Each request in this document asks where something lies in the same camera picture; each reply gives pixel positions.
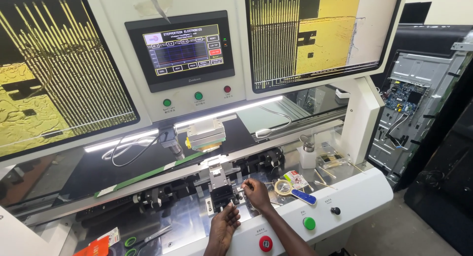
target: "metal bracket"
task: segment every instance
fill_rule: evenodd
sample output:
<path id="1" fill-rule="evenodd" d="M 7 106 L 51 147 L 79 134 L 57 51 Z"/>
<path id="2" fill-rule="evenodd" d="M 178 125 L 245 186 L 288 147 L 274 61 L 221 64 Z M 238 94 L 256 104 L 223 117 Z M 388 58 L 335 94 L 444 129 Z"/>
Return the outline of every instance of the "metal bracket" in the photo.
<path id="1" fill-rule="evenodd" d="M 473 44 L 470 43 L 453 43 L 452 50 L 473 51 Z"/>

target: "floor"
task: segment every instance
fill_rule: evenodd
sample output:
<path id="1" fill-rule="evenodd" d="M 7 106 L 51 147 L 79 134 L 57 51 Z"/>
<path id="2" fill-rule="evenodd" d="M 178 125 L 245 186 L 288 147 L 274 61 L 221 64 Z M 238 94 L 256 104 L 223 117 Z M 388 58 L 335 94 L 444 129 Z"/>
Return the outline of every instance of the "floor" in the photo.
<path id="1" fill-rule="evenodd" d="M 346 250 L 352 256 L 460 256 L 394 194 L 389 207 L 354 225 Z"/>

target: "blue circuit board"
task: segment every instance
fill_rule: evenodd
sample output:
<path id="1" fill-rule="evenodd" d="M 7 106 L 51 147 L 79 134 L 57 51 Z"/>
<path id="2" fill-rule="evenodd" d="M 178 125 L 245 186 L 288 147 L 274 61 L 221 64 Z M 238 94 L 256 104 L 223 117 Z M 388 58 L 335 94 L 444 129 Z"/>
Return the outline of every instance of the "blue circuit board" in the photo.
<path id="1" fill-rule="evenodd" d="M 424 87 L 396 81 L 387 96 L 386 107 L 400 113 L 413 115 L 425 90 Z"/>

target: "red emergency stop button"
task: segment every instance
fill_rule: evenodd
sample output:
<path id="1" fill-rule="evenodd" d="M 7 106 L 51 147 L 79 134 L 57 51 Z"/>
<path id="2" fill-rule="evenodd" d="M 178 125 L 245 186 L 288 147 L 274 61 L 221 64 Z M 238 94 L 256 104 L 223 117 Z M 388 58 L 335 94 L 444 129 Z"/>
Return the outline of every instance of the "red emergency stop button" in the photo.
<path id="1" fill-rule="evenodd" d="M 272 240 L 268 236 L 262 236 L 260 238 L 260 249 L 264 252 L 268 252 L 272 249 Z"/>

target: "man's hand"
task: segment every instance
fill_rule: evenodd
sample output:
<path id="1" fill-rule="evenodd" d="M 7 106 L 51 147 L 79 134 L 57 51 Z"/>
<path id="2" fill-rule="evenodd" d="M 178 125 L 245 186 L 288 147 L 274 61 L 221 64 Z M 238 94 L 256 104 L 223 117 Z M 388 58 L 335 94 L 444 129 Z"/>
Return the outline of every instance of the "man's hand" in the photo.
<path id="1" fill-rule="evenodd" d="M 245 195 L 253 207 L 261 214 L 274 210 L 269 200 L 268 189 L 261 181 L 249 178 L 243 182 L 241 188 L 245 191 Z"/>
<path id="2" fill-rule="evenodd" d="M 229 203 L 223 211 L 212 218 L 210 225 L 209 244 L 205 256 L 224 256 L 230 247 L 233 232 L 240 226 L 240 211 Z"/>

